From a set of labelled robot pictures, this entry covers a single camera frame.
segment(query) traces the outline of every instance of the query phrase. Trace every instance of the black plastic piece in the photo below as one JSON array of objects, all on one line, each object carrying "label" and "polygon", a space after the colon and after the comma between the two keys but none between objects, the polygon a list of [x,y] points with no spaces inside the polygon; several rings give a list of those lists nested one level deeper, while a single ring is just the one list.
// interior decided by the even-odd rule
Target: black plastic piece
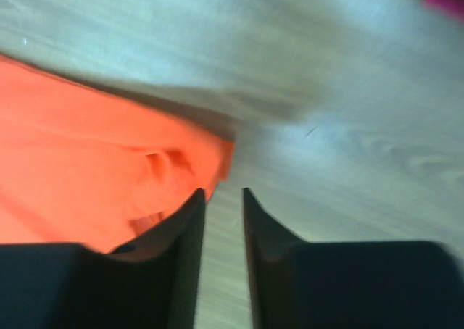
[{"label": "black plastic piece", "polygon": [[255,329],[460,329],[455,259],[428,241],[308,243],[244,189]]},{"label": "black plastic piece", "polygon": [[0,246],[0,328],[193,328],[204,210],[198,190],[111,254],[71,243]]}]

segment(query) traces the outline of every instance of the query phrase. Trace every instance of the floor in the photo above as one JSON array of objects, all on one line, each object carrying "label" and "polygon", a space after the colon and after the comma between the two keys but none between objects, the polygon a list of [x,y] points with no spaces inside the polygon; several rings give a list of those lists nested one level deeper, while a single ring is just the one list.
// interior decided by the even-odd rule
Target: floor
[{"label": "floor", "polygon": [[0,0],[0,51],[237,120],[198,328],[250,328],[244,186],[311,241],[464,257],[464,25],[421,0]]}]

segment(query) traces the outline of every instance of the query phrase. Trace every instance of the orange cloth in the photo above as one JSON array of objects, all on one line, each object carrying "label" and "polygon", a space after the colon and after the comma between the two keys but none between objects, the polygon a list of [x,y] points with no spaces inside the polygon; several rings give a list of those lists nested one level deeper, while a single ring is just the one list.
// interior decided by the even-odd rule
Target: orange cloth
[{"label": "orange cloth", "polygon": [[233,144],[0,56],[0,243],[109,251],[225,179]]}]

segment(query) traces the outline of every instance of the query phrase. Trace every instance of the light wood grain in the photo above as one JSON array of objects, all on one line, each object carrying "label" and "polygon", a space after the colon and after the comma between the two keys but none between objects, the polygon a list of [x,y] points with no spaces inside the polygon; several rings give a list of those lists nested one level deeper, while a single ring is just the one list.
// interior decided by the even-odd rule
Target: light wood grain
[{"label": "light wood grain", "polygon": [[427,238],[464,257],[464,26],[421,0],[0,0],[0,50],[241,120],[198,328],[251,325],[244,186],[311,241]]}]

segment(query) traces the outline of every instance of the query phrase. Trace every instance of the blurred background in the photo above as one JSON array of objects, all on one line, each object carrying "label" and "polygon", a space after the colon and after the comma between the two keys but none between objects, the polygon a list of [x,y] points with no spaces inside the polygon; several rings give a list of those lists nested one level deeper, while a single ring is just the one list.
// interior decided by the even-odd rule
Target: blurred background
[{"label": "blurred background", "polygon": [[464,256],[464,25],[423,0],[0,0],[0,52],[237,140],[198,328],[251,327],[244,186],[309,241]]}]

